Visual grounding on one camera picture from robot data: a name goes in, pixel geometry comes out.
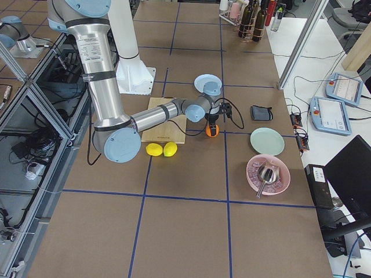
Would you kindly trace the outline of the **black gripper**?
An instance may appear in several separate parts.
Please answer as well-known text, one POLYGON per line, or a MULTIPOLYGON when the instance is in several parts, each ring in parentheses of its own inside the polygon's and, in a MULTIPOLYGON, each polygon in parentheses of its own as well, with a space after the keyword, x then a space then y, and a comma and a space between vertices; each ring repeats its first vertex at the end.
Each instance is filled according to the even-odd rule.
POLYGON ((205 114, 205 119, 209 125, 210 136, 217 136, 217 124, 216 121, 219 118, 219 114, 205 114))

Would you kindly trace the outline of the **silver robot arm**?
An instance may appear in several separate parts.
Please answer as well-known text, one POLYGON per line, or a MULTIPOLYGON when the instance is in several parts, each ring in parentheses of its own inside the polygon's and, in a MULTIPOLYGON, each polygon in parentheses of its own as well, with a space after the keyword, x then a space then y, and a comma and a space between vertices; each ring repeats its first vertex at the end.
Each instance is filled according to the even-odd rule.
POLYGON ((123 110, 121 93, 151 92, 155 70, 141 61, 128 1, 49 1, 50 28, 72 35, 77 43, 97 120, 93 145, 113 162, 133 159, 141 147, 140 132, 179 115, 198 122, 220 112, 221 80, 196 78, 194 100, 175 98, 134 115, 123 110))
POLYGON ((17 16, 1 18, 1 43, 15 58, 38 58, 42 51, 17 16))

